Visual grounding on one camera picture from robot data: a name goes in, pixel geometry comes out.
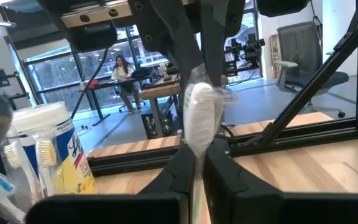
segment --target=chair armrest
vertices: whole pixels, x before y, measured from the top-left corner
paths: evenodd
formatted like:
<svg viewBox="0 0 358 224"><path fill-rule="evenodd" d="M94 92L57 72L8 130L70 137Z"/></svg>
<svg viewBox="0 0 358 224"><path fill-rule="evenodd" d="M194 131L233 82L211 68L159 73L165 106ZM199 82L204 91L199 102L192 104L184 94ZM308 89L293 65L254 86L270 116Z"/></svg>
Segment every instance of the chair armrest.
<svg viewBox="0 0 358 224"><path fill-rule="evenodd" d="M274 62L274 64L280 65L284 68L295 68L298 66L298 64L295 62L287 62L287 61L277 61L277 62Z"/></svg>

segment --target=black desk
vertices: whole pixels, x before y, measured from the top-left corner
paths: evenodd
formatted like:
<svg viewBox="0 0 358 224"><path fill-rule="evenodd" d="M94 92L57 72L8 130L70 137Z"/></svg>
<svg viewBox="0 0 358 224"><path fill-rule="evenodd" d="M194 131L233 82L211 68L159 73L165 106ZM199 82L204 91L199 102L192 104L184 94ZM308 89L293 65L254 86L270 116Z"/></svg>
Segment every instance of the black desk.
<svg viewBox="0 0 358 224"><path fill-rule="evenodd" d="M92 126L98 125L100 122L104 121L108 116L110 116L110 114L107 114L106 116L103 116L102 110L101 110L100 105L99 105L98 97L96 96L96 93L94 92L95 90L102 89L102 88L119 86L119 85L126 84L126 83L140 82L140 81L146 80L148 78L150 78L150 75L143 76L143 77L137 77L137 78L130 78L128 80L120 81L120 82L107 82L106 81L106 82L101 82L101 83L97 84L93 89L88 89L88 91L90 91L90 93L91 93L91 97L92 97L92 99L94 101L94 105L96 107L96 111L98 112L98 116L99 116L99 121L94 123L94 124L92 124Z"/></svg>

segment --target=woman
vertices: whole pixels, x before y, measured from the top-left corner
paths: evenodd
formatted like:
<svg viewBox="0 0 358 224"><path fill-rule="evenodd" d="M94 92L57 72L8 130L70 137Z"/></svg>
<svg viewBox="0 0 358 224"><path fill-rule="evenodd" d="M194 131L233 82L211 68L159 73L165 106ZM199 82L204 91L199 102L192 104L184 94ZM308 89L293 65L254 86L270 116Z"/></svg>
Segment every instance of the woman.
<svg viewBox="0 0 358 224"><path fill-rule="evenodd" d="M132 72L134 69L132 65L130 65L122 55L118 55L116 57L116 64L114 65L114 70L111 74L111 79L117 81L125 81L132 77ZM141 110L142 107L140 106L139 100L139 91L133 83L125 83L120 85L120 97L126 107L128 108L128 113L132 114L134 112L134 108L132 107L131 101L128 99L128 93L132 93L135 98L136 107L138 110Z"/></svg>

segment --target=chair wheel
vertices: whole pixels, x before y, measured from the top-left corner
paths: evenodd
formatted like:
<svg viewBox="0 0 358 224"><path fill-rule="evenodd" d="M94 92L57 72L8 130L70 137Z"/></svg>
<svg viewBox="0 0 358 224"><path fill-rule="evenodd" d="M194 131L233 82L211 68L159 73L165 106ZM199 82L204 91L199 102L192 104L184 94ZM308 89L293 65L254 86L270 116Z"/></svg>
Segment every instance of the chair wheel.
<svg viewBox="0 0 358 224"><path fill-rule="evenodd" d="M345 112L342 112L342 111L338 113L338 116L339 116L340 118L344 118L345 115L346 115Z"/></svg>

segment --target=long dark hair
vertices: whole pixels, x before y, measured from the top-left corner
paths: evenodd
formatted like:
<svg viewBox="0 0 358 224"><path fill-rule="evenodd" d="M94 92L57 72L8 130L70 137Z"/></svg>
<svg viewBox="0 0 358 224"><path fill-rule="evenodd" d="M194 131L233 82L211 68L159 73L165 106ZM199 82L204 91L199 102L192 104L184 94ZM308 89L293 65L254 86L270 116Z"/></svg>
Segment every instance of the long dark hair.
<svg viewBox="0 0 358 224"><path fill-rule="evenodd" d="M133 69L133 67L127 60L125 60L124 56L122 56L122 55L118 55L116 57L116 64L114 65L114 69L116 69L118 67L118 63L117 63L118 59L122 60L122 66L124 67L124 71L126 74L128 74L128 67L131 67L132 69Z"/></svg>

